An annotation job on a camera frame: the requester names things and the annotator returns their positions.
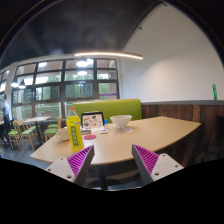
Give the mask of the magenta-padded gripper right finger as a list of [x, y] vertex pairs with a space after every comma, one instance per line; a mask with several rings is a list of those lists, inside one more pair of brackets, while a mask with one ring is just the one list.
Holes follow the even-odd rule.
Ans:
[[183, 166], [168, 154], [157, 154], [136, 144], [132, 145], [132, 155], [144, 185], [183, 169]]

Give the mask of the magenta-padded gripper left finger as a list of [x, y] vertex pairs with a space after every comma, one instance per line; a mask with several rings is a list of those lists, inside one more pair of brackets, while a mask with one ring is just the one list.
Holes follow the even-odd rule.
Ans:
[[58, 158], [47, 168], [47, 171], [82, 186], [94, 155], [94, 146], [90, 145], [68, 158]]

